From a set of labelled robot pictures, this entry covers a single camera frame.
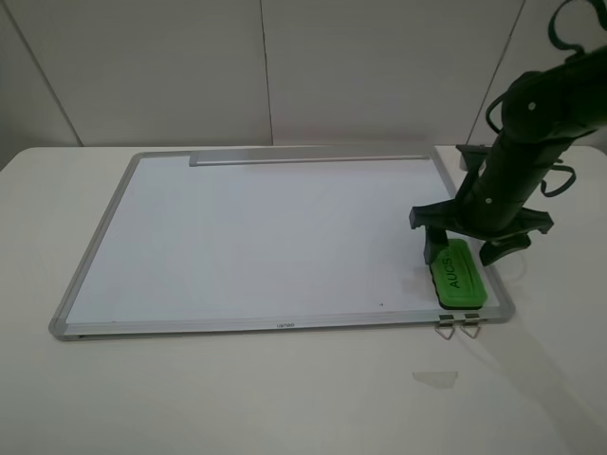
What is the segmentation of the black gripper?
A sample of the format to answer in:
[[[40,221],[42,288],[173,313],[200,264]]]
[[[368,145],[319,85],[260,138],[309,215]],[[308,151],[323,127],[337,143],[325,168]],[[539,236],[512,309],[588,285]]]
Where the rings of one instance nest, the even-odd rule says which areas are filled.
[[[432,265],[449,246],[446,231],[486,240],[479,251],[483,266],[531,246],[526,234],[547,233],[554,221],[545,211],[524,204],[540,185],[537,175],[467,177],[454,198],[411,209],[411,228],[425,227],[423,250],[426,265]]]

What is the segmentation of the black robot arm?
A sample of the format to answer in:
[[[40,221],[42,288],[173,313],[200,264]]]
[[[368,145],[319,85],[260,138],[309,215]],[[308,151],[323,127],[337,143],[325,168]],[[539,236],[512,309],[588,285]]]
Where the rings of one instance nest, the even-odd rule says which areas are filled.
[[[424,260],[432,264],[450,232],[482,241],[490,265],[530,246],[532,231],[547,233],[550,215],[528,209],[535,190],[555,197],[574,183],[548,191],[545,176],[566,171],[561,155],[606,124],[606,50],[573,57],[553,69],[523,74],[497,100],[502,128],[490,147],[462,146],[465,179],[451,200],[414,207],[412,228],[424,228]]]

